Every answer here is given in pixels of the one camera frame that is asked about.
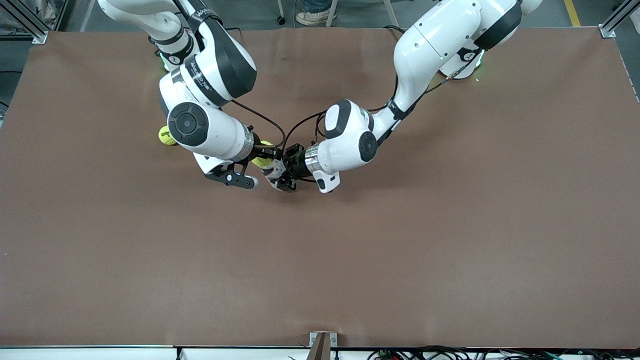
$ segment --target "jeans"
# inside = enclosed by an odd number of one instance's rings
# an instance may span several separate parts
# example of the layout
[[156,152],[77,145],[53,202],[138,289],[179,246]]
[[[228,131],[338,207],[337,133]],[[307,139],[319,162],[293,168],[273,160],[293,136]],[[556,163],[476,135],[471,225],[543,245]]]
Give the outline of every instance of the jeans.
[[302,10],[310,13],[325,12],[331,8],[332,0],[302,0]]

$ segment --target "yellow-green tennis ball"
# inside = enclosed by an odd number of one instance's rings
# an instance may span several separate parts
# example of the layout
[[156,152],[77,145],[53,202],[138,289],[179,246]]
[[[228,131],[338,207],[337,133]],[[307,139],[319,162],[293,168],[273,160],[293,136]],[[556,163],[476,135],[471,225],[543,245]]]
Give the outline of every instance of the yellow-green tennis ball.
[[[260,143],[261,143],[262,145],[273,145],[272,143],[270,143],[270,142],[268,142],[268,141],[266,141],[266,140],[263,140],[263,141],[261,141]],[[269,165],[271,165],[271,162],[272,162],[272,161],[273,161],[272,159],[263,159],[263,158],[253,158],[253,160],[251,160],[251,162],[252,162],[255,166],[259,167],[259,168],[266,168],[266,167],[268,167]]]
[[160,128],[160,132],[158,132],[158,138],[165,145],[176,144],[175,140],[173,139],[173,136],[171,136],[171,133],[169,132],[169,127],[166,125]]

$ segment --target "brown table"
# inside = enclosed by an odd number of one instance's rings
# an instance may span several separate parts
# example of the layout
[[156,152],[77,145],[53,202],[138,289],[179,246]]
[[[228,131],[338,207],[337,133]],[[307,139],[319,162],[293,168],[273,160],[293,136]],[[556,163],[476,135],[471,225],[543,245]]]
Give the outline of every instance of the brown table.
[[[393,89],[391,31],[241,41],[241,101],[287,129]],[[640,108],[597,29],[519,31],[330,195],[206,180],[157,140],[162,75],[143,33],[32,48],[0,131],[2,345],[640,343]]]

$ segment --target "shoe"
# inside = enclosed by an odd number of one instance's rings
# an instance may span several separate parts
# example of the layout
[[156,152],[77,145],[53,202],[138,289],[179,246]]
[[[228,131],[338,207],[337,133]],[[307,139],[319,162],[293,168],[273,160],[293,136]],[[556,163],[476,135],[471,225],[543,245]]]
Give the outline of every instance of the shoe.
[[631,22],[634,23],[637,33],[640,34],[640,8],[632,12],[631,15],[629,15],[629,18],[631,19]]
[[313,26],[318,24],[324,24],[329,19],[329,10],[319,13],[298,13],[296,15],[296,21],[306,26]]

